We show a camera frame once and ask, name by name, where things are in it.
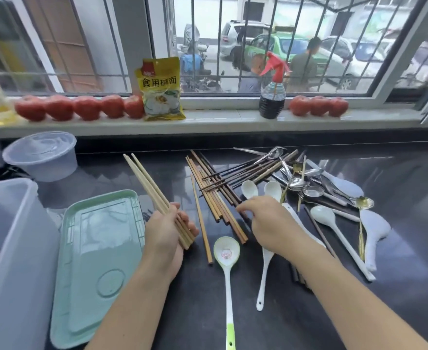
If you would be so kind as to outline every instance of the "red spray nozzle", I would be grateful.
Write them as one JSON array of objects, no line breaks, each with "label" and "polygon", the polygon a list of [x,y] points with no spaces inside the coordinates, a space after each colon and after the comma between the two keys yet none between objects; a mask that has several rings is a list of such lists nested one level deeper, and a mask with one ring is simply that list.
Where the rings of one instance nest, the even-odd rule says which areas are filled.
[{"label": "red spray nozzle", "polygon": [[287,66],[287,63],[279,58],[276,54],[273,52],[268,51],[266,53],[266,56],[269,58],[268,62],[266,63],[266,67],[264,68],[263,72],[261,73],[261,76],[264,75],[269,70],[275,70],[276,73],[272,77],[272,82],[282,82],[284,79],[284,71],[290,71],[289,67]]}]

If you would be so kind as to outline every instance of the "left hand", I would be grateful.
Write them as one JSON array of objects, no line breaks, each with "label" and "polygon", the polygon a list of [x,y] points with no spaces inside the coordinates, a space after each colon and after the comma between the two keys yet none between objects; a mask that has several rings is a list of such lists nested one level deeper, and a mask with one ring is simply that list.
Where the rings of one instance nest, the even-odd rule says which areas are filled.
[{"label": "left hand", "polygon": [[190,221],[184,211],[178,210],[179,202],[171,202],[169,212],[162,215],[155,211],[146,224],[144,233],[144,251],[142,261],[147,261],[155,271],[161,272],[173,280],[183,261],[183,249],[178,244],[178,231],[175,226],[177,216],[185,221],[191,233],[196,237],[199,229]]}]

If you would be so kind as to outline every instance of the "white plastic container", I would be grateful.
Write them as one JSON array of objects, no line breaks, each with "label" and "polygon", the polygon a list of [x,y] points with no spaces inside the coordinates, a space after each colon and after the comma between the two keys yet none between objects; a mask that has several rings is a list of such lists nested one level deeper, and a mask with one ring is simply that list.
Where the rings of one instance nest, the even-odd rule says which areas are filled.
[{"label": "white plastic container", "polygon": [[26,178],[0,182],[0,350],[43,350],[59,230]]},{"label": "white plastic container", "polygon": [[76,137],[68,132],[40,132],[10,144],[3,151],[3,159],[40,182],[54,182],[78,167],[75,145]]}]

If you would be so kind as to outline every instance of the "hand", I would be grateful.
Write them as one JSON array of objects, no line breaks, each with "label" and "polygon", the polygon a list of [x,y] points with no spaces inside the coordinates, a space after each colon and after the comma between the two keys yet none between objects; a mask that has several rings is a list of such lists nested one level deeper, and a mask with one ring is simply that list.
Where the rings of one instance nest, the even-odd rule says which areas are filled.
[{"label": "hand", "polygon": [[295,219],[271,196],[255,196],[237,206],[237,211],[253,212],[251,228],[258,243],[267,250],[285,257],[291,244],[299,249],[303,238],[310,238]]},{"label": "hand", "polygon": [[177,216],[187,223],[194,236],[199,235],[199,229],[189,220],[186,212],[178,210],[179,207],[180,203],[171,202],[167,214],[154,212],[144,233],[143,261],[156,272],[168,275],[170,281],[176,277],[183,261],[183,249],[178,244],[178,231],[175,227]]}]

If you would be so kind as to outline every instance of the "right hand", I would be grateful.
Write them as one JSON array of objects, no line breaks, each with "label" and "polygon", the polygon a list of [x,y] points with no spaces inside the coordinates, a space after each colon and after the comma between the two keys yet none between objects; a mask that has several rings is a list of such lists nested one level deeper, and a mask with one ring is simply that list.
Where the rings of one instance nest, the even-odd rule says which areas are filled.
[{"label": "right hand", "polygon": [[258,243],[285,257],[290,247],[299,249],[303,238],[310,238],[285,207],[271,196],[255,196],[237,206],[237,211],[251,211],[251,229]]}]

